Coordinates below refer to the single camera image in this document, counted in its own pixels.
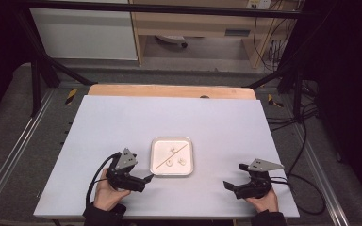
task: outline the human hand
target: human hand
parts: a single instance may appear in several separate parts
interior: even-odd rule
[[[107,178],[106,174],[107,168],[103,170],[101,175],[101,180],[103,181],[98,182],[98,185],[96,186],[95,201],[93,202],[93,206],[101,210],[110,211],[114,208],[114,206],[116,206],[117,203],[120,202],[122,198],[129,195],[131,191],[119,191],[114,189],[107,180],[104,180]]]
[[[246,198],[245,201],[251,203],[258,213],[265,210],[269,210],[269,212],[279,212],[277,195],[275,194],[273,188],[271,188],[270,191],[260,199]]]

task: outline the black cable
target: black cable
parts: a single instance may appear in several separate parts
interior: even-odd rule
[[[267,60],[272,61],[272,47],[274,46],[274,40],[271,41],[269,52],[267,53]]]
[[[281,52],[282,52],[283,48],[285,48],[285,46],[286,46],[287,40],[288,40],[289,35],[290,35],[290,31],[292,30],[292,29],[291,29],[291,28],[292,28],[292,25],[295,24],[294,22],[296,22],[296,20],[290,20],[290,19],[287,20],[287,19],[284,19],[281,23],[283,23],[283,22],[285,22],[285,26],[286,26],[286,31],[287,31],[287,33],[286,33],[285,38],[284,38],[284,40],[282,41],[282,43],[281,43],[281,41],[278,43],[278,48],[277,48],[277,50],[274,51],[274,54],[277,54],[277,59],[280,58]]]
[[[270,38],[274,35],[275,31],[278,29],[278,27],[284,22],[286,21],[287,19],[283,19],[275,28],[274,30],[272,31],[272,33],[270,34]]]
[[[92,193],[92,188],[95,185],[96,182],[99,182],[101,180],[95,181],[96,177],[99,175],[99,172],[102,170],[102,168],[105,166],[105,164],[108,162],[108,160],[114,158],[114,154],[111,155],[109,158],[107,158],[104,163],[102,163],[102,165],[99,167],[99,170],[96,171],[95,175],[93,176],[92,181],[90,182],[90,186],[88,187],[88,191],[87,191],[87,196],[85,198],[85,204],[86,206],[88,206],[91,203],[91,193]]]
[[[305,143],[306,143],[306,140],[307,140],[307,130],[306,130],[306,127],[305,127],[304,120],[306,120],[306,119],[312,117],[313,115],[317,114],[317,108],[316,108],[316,107],[314,107],[314,108],[309,109],[309,110],[306,111],[306,109],[307,109],[309,106],[311,106],[311,105],[315,105],[315,104],[314,104],[314,103],[310,103],[310,104],[308,104],[308,105],[305,105],[304,108],[303,108],[303,110],[302,110],[302,115],[303,115],[302,125],[303,125],[303,127],[304,127],[304,141],[303,141],[303,144],[302,144],[302,148],[300,149],[298,155],[296,156],[296,158],[295,158],[292,166],[290,167],[290,169],[289,169],[289,171],[288,171],[288,173],[287,173],[287,179],[286,179],[287,181],[286,181],[285,183],[284,183],[284,182],[279,182],[279,181],[273,181],[273,180],[271,180],[271,181],[272,181],[273,183],[276,183],[276,184],[286,184],[286,185],[288,185],[289,187],[291,187],[292,190],[293,190],[293,187],[292,187],[291,183],[289,182],[289,179],[290,179],[290,177],[295,177],[295,178],[298,178],[298,179],[300,179],[300,180],[308,183],[309,185],[313,186],[313,187],[316,189],[316,191],[320,194],[321,202],[322,202],[321,210],[320,210],[320,211],[309,211],[309,210],[304,209],[302,206],[299,206],[298,204],[297,204],[297,207],[298,207],[298,209],[300,209],[301,211],[303,211],[303,212],[305,212],[305,213],[307,213],[307,214],[310,214],[310,215],[320,215],[320,214],[322,214],[322,213],[325,211],[325,208],[326,208],[326,201],[325,201],[325,198],[324,198],[322,192],[320,191],[320,189],[319,189],[316,185],[314,185],[313,183],[309,182],[309,181],[306,180],[304,177],[301,177],[301,176],[298,176],[298,175],[292,173],[293,169],[295,168],[298,160],[300,159],[300,157],[301,157],[301,155],[302,155],[302,153],[303,153],[304,146],[305,146]],[[283,125],[282,127],[285,127],[285,126],[287,126],[287,125],[290,125],[290,124],[293,124],[293,123],[297,122],[297,120],[293,120],[293,119],[278,119],[278,118],[268,118],[268,119],[273,119],[273,120],[286,120],[287,123],[286,123],[285,125]]]
[[[306,48],[306,46],[308,45],[308,43],[310,43],[312,41],[312,39],[318,34],[319,30],[321,29],[322,25],[325,23],[325,21],[328,19],[328,17],[331,15],[331,12],[334,10],[334,8],[337,6],[339,0],[334,0],[334,5],[331,6],[331,8],[329,9],[329,11],[326,12],[326,15],[324,16],[324,18],[322,19],[322,21],[319,23],[319,25],[313,29],[313,31],[307,35],[307,39],[305,39],[303,41],[303,43],[298,47],[298,49],[296,51],[294,51],[294,53],[291,54],[291,56],[284,60],[282,63],[282,67],[281,68],[277,68],[277,71],[268,74],[268,76],[266,76],[265,78],[262,78],[260,80],[258,80],[257,82],[254,82],[251,85],[248,86],[242,86],[243,88],[251,88],[251,89],[256,89],[258,87],[260,87],[263,84],[268,83],[269,81],[271,81],[274,78],[277,77],[282,77],[284,76],[284,73],[289,72],[289,70],[294,70],[297,66],[299,66],[300,64],[297,63],[295,65],[292,65],[290,62],[295,59],[295,57],[298,54],[306,54],[307,51],[303,51],[304,48]]]
[[[101,179],[101,180],[97,180],[97,181],[94,181],[93,183],[94,184],[96,184],[96,183],[98,183],[98,182],[101,182],[101,181],[106,181],[107,180],[107,178],[105,178],[105,179]]]
[[[290,120],[292,118],[273,118],[273,117],[266,117],[267,120]]]
[[[324,198],[324,195],[322,194],[322,192],[320,191],[320,189],[314,185],[313,183],[309,182],[307,179],[305,179],[304,177],[301,177],[301,176],[298,176],[296,174],[289,174],[288,175],[289,177],[295,177],[295,178],[298,178],[308,184],[310,184],[311,186],[313,186],[317,192],[319,193],[320,197],[321,197],[321,202],[322,202],[322,206],[321,206],[321,210],[320,211],[317,211],[317,212],[312,212],[312,211],[308,211],[306,209],[304,209],[303,207],[299,206],[298,204],[296,204],[296,206],[298,207],[298,209],[302,210],[303,212],[307,213],[307,214],[310,214],[310,215],[320,215],[322,214],[324,211],[325,211],[325,208],[326,208],[326,201],[325,201],[325,198]]]
[[[255,28],[254,28],[254,48],[255,48],[255,51],[257,52],[258,54],[258,57],[260,58],[260,61],[263,63],[263,66],[268,69],[269,71],[271,71],[272,69],[269,69],[268,67],[270,67],[268,64],[266,64],[266,62],[264,61],[263,57],[261,57],[260,53],[258,52],[257,50],[257,47],[255,45],[255,31],[256,31],[256,27],[257,27],[257,17],[255,17]]]
[[[274,4],[272,4],[272,6],[269,7],[269,9],[272,9],[273,7],[275,7],[275,5],[277,5],[277,3],[278,3],[279,1],[283,1],[283,0],[277,0],[276,2],[274,2]]]
[[[279,125],[279,124],[284,125],[284,124],[290,124],[290,123],[295,123],[295,122],[296,122],[296,120],[294,120],[294,119],[290,119],[288,121],[270,121],[269,125]]]

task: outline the wire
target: wire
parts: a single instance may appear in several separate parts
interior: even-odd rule
[[[283,1],[283,0],[277,0],[276,2],[274,2],[274,4],[272,4],[272,6],[269,7],[269,9],[272,9],[273,7],[275,7],[275,5],[277,5],[277,3],[278,3],[279,1]]]
[[[256,47],[256,45],[255,45],[255,32],[256,32],[256,28],[257,28],[257,17],[255,17],[254,48],[255,48],[255,51],[256,51],[257,54],[258,54],[258,57],[260,58],[260,61],[263,63],[264,68],[265,68],[265,69],[268,69],[269,71],[272,71],[272,69],[269,68],[271,65],[266,64],[266,62],[264,61],[263,57],[261,57],[261,55],[260,55],[260,53],[258,52],[257,47]]]
[[[320,215],[320,214],[322,214],[322,213],[325,211],[325,208],[326,208],[326,201],[325,201],[324,195],[322,194],[322,192],[320,191],[320,189],[319,189],[316,185],[314,185],[313,183],[309,182],[309,181],[308,181],[307,179],[305,179],[304,177],[301,177],[301,176],[298,176],[298,175],[292,174],[292,173],[289,174],[288,176],[289,176],[289,177],[291,176],[291,177],[298,178],[298,179],[300,179],[300,180],[302,180],[302,181],[310,184],[311,186],[313,186],[313,187],[317,190],[317,192],[319,193],[319,195],[320,195],[320,197],[321,197],[321,203],[322,203],[322,205],[321,205],[321,210],[319,210],[319,211],[317,211],[317,212],[308,211],[308,210],[304,209],[303,207],[299,206],[298,204],[296,204],[296,206],[298,207],[298,209],[300,209],[300,210],[302,210],[303,212],[305,212],[305,213],[307,213],[307,214],[310,214],[310,215]]]
[[[105,181],[105,180],[107,180],[107,178],[105,178],[105,179],[101,179],[101,180],[97,180],[97,181],[94,181],[93,183],[94,183],[94,184],[96,184],[96,183],[98,183],[98,182]]]
[[[305,212],[307,214],[320,215],[325,211],[325,208],[326,208],[326,201],[325,201],[325,198],[324,198],[322,192],[320,191],[320,189],[316,185],[314,185],[313,183],[311,183],[310,181],[308,181],[304,177],[298,176],[298,175],[292,173],[293,169],[295,168],[297,162],[299,161],[299,159],[300,159],[300,157],[301,157],[301,155],[302,155],[302,153],[304,151],[304,146],[305,146],[306,140],[307,140],[307,129],[306,129],[304,121],[318,113],[318,110],[317,110],[316,106],[314,108],[306,110],[308,107],[310,107],[312,105],[315,105],[315,104],[310,103],[308,105],[305,105],[303,107],[303,109],[302,109],[302,116],[303,116],[302,125],[303,125],[303,128],[304,128],[304,141],[303,141],[302,147],[299,150],[298,155],[295,157],[295,160],[293,161],[293,163],[292,163],[292,165],[291,165],[291,167],[290,167],[290,169],[289,169],[289,171],[287,173],[287,178],[285,179],[285,178],[282,178],[282,177],[278,177],[279,179],[284,179],[286,181],[285,182],[279,182],[279,181],[273,181],[273,180],[271,180],[271,181],[273,183],[276,183],[276,184],[286,184],[293,190],[292,183],[289,182],[289,179],[290,179],[290,177],[295,177],[295,178],[298,178],[298,179],[308,183],[309,185],[313,186],[316,189],[316,191],[320,194],[320,197],[321,197],[321,210],[319,210],[319,211],[309,211],[309,210],[304,209],[302,206],[300,206],[298,204],[297,204],[297,207],[298,207],[298,209],[300,209],[301,211],[303,211],[303,212]],[[293,119],[293,118],[286,118],[286,119],[267,118],[267,119],[268,120],[276,120],[276,121],[269,121],[269,124],[284,124],[284,125],[282,125],[280,127],[277,127],[276,129],[272,129],[271,130],[272,132],[277,130],[277,129],[283,128],[285,126],[291,125],[291,124],[298,121],[298,120]]]
[[[283,23],[285,22],[285,26],[286,26],[286,35],[284,37],[284,40],[280,40],[278,42],[278,47],[275,48],[275,50],[273,51],[272,55],[274,56],[273,58],[276,58],[277,60],[280,60],[281,59],[281,52],[283,52],[283,50],[285,49],[286,47],[286,43],[289,39],[289,36],[291,34],[291,30],[292,30],[292,27],[296,24],[296,20],[292,20],[292,19],[284,19],[281,21],[281,23],[279,23],[277,25],[277,27],[274,28],[274,30],[272,31],[271,35],[270,35],[270,38],[274,35],[275,31],[278,29],[278,27]]]
[[[111,155],[109,158],[107,158],[104,163],[102,163],[102,165],[99,167],[99,170],[96,171],[95,175],[93,176],[92,181],[90,182],[90,186],[88,187],[88,191],[87,191],[87,196],[85,198],[85,205],[88,206],[91,203],[91,193],[92,193],[92,188],[95,185],[96,182],[99,182],[101,180],[95,181],[96,177],[98,177],[99,172],[102,170],[102,168],[105,166],[105,164],[108,162],[108,160],[114,158],[114,154]]]

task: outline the cabinet door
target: cabinet door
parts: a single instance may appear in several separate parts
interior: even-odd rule
[[[127,0],[88,2],[128,3]],[[129,12],[44,8],[33,8],[31,12],[50,57],[137,59]]]

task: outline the white tabletop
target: white tabletop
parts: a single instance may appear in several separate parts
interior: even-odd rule
[[[34,215],[82,218],[94,173],[110,155],[126,147],[137,154],[131,175],[150,174],[155,137],[189,137],[194,171],[186,178],[154,177],[142,193],[122,203],[124,218],[248,218],[255,209],[223,187],[249,182],[239,163],[280,159],[259,101],[165,97],[85,96]],[[283,170],[270,176],[285,177]],[[280,211],[299,216],[290,190],[273,185]]]

